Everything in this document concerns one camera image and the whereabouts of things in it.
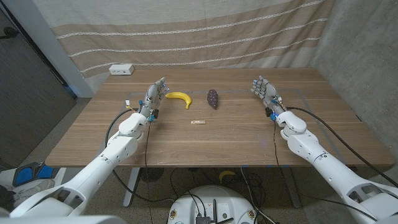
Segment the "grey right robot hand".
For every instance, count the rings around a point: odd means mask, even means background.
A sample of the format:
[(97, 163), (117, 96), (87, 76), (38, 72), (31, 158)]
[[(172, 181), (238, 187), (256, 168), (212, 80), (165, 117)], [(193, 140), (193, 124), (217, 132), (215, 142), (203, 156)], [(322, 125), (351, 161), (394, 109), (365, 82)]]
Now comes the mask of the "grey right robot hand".
[(251, 92), (262, 100), (266, 107), (266, 116), (271, 120), (275, 121), (281, 113), (287, 110), (275, 86), (262, 76), (253, 80)]

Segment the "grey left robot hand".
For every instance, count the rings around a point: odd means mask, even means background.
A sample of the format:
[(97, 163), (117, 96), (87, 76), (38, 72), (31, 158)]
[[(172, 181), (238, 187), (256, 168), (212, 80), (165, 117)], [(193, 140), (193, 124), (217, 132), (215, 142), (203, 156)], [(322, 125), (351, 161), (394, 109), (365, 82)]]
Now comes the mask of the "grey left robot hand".
[(162, 77), (148, 88), (143, 100), (139, 102), (138, 113), (144, 115), (148, 121), (157, 119), (160, 102), (168, 92), (169, 88), (166, 87), (165, 77)]

